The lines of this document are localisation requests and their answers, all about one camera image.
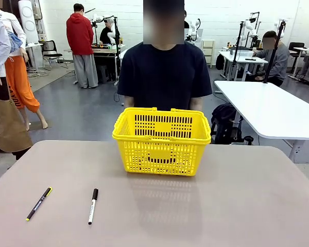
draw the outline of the brown apron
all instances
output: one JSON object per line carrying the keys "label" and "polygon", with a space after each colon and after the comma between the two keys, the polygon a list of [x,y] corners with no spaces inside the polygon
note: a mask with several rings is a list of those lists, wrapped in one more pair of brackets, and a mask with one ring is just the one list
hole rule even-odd
{"label": "brown apron", "polygon": [[0,100],[0,149],[11,153],[22,151],[31,146],[31,138],[9,95],[9,100]]}

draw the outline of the white drawer unit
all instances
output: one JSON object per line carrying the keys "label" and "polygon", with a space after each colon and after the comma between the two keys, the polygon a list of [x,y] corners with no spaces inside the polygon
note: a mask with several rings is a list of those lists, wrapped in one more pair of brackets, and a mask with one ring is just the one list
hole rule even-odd
{"label": "white drawer unit", "polygon": [[202,40],[202,51],[204,52],[206,63],[212,67],[213,51],[215,40]]}

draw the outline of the yellow plastic shopping basket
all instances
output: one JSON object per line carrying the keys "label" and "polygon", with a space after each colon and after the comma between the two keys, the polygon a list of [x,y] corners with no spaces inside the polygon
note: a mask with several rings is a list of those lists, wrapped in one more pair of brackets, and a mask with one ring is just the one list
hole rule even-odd
{"label": "yellow plastic shopping basket", "polygon": [[127,108],[112,136],[127,172],[194,176],[211,129],[202,112]]}

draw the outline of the white wall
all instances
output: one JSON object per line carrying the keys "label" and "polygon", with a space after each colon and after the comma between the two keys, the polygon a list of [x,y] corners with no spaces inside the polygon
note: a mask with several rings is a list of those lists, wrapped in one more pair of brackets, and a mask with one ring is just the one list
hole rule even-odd
{"label": "white wall", "polygon": [[[76,2],[77,0],[40,0],[47,37],[55,40],[59,52],[67,59],[71,58],[71,54],[63,52],[69,48],[65,22],[73,12],[73,4]],[[128,47],[143,40],[143,0],[115,0],[111,4],[106,0],[80,0],[79,3],[84,5],[85,11],[96,8],[89,16],[93,13],[117,16],[119,31]],[[284,18],[288,22],[283,42],[286,45],[290,41],[304,42],[309,46],[309,0],[266,0],[259,2],[258,7],[252,7],[252,4],[242,0],[185,0],[185,9],[188,12],[187,20],[201,19],[203,39],[216,41],[216,54],[227,42],[236,42],[240,21],[247,19],[250,12],[257,11],[261,12],[261,36],[266,31],[273,30],[273,24],[279,18]],[[103,27],[99,25],[98,36]]]}

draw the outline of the black pen cap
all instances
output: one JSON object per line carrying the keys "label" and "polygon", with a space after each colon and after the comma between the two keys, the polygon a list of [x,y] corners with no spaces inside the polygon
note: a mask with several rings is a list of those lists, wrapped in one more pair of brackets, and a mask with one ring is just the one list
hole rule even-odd
{"label": "black pen cap", "polygon": [[94,189],[92,200],[97,200],[97,196],[98,196],[98,189]]}

